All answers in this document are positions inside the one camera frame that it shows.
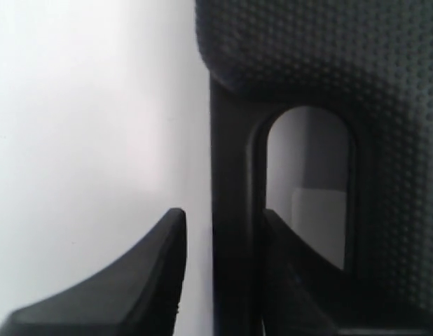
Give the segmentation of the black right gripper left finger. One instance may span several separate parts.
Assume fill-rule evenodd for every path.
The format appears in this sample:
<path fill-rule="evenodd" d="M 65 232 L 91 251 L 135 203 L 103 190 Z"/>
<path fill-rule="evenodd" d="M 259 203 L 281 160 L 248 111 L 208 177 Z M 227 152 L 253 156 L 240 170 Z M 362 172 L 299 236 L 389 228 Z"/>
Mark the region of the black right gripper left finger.
<path fill-rule="evenodd" d="M 108 267 L 14 311 L 0 335 L 172 335 L 185 269 L 186 214 L 172 208 Z"/>

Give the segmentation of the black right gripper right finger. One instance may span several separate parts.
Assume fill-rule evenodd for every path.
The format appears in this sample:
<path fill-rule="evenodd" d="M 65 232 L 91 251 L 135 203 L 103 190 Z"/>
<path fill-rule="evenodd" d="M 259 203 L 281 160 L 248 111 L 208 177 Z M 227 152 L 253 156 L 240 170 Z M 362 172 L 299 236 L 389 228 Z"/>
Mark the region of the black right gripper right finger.
<path fill-rule="evenodd" d="M 273 210 L 264 212 L 261 307 L 267 335 L 337 335 L 331 301 L 343 273 Z"/>

